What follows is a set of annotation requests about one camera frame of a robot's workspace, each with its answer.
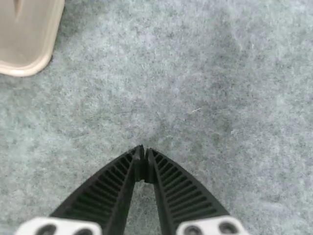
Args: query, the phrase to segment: gray carpet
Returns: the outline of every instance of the gray carpet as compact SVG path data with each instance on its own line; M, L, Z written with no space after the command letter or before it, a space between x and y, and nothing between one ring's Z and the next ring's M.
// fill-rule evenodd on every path
M53 59L0 75L0 233L153 147L253 235L313 226L313 1L66 0ZM126 235L159 235L139 184Z

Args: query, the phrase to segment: beige plastic object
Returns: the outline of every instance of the beige plastic object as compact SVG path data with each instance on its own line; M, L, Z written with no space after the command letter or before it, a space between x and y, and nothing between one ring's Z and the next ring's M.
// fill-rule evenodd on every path
M0 73L30 76L49 63L65 0L0 0Z

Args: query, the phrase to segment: plastic tray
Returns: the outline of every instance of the plastic tray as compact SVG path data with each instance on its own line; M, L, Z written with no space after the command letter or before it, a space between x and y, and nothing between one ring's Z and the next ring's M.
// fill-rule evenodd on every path
M1 0L0 73L30 76L49 63L65 0Z

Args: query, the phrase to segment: screw hole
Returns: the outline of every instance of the screw hole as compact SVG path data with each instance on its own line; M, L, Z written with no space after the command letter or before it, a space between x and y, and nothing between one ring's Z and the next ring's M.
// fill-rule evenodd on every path
M220 224L220 231L222 234L236 234L238 232L235 225L228 222Z
M55 231L57 230L57 227L53 224L47 224L41 227L36 235L54 235Z
M81 229L77 231L74 235L92 235L92 231L90 229Z
M196 226L188 226L184 231L184 235L202 235L202 232Z

